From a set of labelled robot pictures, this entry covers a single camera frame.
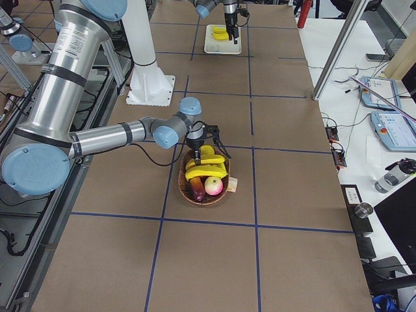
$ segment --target black bag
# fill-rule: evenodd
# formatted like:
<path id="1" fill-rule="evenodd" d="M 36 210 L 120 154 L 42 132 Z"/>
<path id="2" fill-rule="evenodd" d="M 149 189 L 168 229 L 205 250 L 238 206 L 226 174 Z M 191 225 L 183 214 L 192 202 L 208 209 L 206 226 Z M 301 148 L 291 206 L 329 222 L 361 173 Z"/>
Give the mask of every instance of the black bag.
<path id="1" fill-rule="evenodd" d="M 18 5 L 19 0 L 0 0 L 0 7 L 2 7 L 8 15 L 11 15 L 13 8 Z"/>

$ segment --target pink apple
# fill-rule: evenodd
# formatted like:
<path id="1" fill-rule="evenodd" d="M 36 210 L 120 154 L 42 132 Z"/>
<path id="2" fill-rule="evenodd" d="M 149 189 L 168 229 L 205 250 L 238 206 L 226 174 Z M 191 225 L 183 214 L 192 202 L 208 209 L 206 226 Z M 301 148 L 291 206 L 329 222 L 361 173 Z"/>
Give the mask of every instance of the pink apple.
<path id="1" fill-rule="evenodd" d="M 205 191 L 207 194 L 215 196 L 222 192 L 222 181 L 219 177 L 208 177 L 205 180 Z"/>

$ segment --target wicker basket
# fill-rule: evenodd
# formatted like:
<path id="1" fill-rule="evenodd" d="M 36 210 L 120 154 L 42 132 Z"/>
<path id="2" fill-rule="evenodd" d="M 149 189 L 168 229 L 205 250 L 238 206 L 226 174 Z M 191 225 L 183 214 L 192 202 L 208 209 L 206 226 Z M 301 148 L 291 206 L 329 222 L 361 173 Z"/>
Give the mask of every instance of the wicker basket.
<path id="1" fill-rule="evenodd" d="M 226 166 L 228 175 L 222 178 L 222 184 L 224 186 L 222 189 L 222 192 L 215 196 L 206 194 L 202 201 L 194 200 L 193 195 L 192 195 L 192 189 L 190 187 L 189 182 L 187 181 L 185 177 L 185 167 L 187 163 L 191 160 L 193 156 L 193 151 L 192 150 L 188 151 L 181 161 L 181 168 L 179 169 L 179 177 L 177 179 L 177 182 L 179 184 L 179 191 L 188 202 L 193 203 L 198 206 L 208 206 L 214 203 L 218 203 L 227 193 L 228 177 L 229 177 L 229 159 L 215 146 L 214 146 L 214 151 L 216 154 L 223 155 L 225 157 L 226 161 L 224 162 L 224 165 Z"/>

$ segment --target black chair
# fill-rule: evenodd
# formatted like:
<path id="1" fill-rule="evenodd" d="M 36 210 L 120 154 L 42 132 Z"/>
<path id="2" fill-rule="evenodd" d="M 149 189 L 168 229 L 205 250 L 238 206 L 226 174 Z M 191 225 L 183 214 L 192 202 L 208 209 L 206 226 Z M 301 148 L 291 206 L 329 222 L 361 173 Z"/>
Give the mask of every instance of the black chair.
<path id="1" fill-rule="evenodd" d="M 365 11 L 376 11 L 377 8 L 381 5 L 382 1 L 383 0 L 370 0 L 370 2 L 367 4 L 367 7 L 365 8 Z M 338 18 L 345 20 L 346 16 L 351 10 L 354 0 L 331 0 L 331 2 L 338 11 L 342 12 Z"/>

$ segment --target white desk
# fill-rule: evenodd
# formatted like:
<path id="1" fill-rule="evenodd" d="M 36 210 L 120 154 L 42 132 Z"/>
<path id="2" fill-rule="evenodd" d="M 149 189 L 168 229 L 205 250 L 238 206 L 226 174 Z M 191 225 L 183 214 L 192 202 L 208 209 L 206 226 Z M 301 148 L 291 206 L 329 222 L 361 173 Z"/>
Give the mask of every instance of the white desk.
<path id="1" fill-rule="evenodd" d="M 332 50 L 339 31 L 343 26 L 341 20 L 332 19 L 308 19 L 304 29 L 300 30 L 302 44 L 305 49 L 306 59 L 310 67 L 323 67 L 326 59 Z M 338 67 L 369 68 L 379 65 L 377 62 L 368 62 L 365 53 L 383 53 L 376 38 L 374 37 L 367 22 L 360 21 L 354 31 L 349 43 L 337 63 Z M 313 83 L 316 84 L 321 69 L 309 68 Z M 372 109 L 359 105 L 359 91 L 351 91 L 345 94 L 345 90 L 354 89 L 354 83 L 337 84 L 334 80 L 344 81 L 349 75 L 355 74 L 356 70 L 339 69 L 335 70 L 331 77 L 331 82 L 325 88 L 322 97 L 319 99 L 321 112 L 325 112 L 333 118 L 338 125 L 352 125 L 361 121 Z M 360 70 L 358 77 L 372 75 L 374 68 Z M 398 82 L 398 91 L 406 91 L 403 84 Z M 412 99 L 402 99 L 404 109 L 416 116 L 416 105 Z M 351 127 L 339 127 L 338 135 L 340 143 L 346 149 Z M 401 158 L 415 158 L 414 153 L 396 153 L 387 151 L 380 143 L 370 118 L 353 128 L 350 138 L 348 152 L 346 154 L 347 168 L 339 172 L 341 184 L 355 184 L 358 186 L 362 200 L 375 206 L 391 193 L 381 194 L 374 189 L 374 182 L 385 174 L 384 168 Z M 395 246 L 387 236 L 384 228 L 376 214 L 370 216 L 374 233 L 370 236 L 377 258 L 383 259 L 389 256 L 396 256 L 399 261 L 404 263 L 403 258 L 397 252 Z"/>

